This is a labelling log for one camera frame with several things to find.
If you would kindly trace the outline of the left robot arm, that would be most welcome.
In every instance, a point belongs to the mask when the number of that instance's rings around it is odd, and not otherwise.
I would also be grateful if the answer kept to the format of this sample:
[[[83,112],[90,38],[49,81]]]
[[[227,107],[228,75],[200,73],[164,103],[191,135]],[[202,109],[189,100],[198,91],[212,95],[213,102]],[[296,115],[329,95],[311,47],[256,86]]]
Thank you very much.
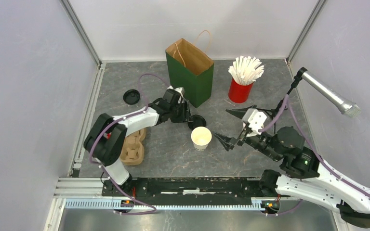
[[[187,123],[192,120],[189,102],[183,96],[184,88],[168,87],[163,97],[130,114],[99,115],[90,129],[83,147],[89,152],[89,161],[100,168],[114,182],[113,189],[120,196],[132,191],[130,174],[120,159],[125,138],[144,128],[157,126],[166,121]]]

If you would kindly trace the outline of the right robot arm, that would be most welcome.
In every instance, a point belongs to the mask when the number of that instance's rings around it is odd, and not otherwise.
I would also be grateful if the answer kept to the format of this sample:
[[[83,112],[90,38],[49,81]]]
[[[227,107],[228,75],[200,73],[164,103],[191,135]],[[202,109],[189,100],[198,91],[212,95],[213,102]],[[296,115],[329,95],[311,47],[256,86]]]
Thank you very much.
[[[370,188],[336,171],[305,147],[305,139],[293,127],[282,127],[274,135],[263,131],[266,113],[253,107],[230,110],[243,121],[237,138],[214,136],[226,150],[247,144],[273,161],[280,171],[267,169],[259,181],[264,196],[285,195],[321,205],[340,214],[345,222],[370,228]]]

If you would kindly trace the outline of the white paper coffee cup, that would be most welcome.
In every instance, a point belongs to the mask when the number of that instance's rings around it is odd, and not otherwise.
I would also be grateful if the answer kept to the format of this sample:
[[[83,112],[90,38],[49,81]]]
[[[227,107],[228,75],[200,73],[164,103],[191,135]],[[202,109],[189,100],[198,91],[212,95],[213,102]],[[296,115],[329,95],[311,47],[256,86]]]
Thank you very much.
[[[206,127],[197,127],[191,132],[191,140],[197,151],[204,151],[212,140],[212,133]]]

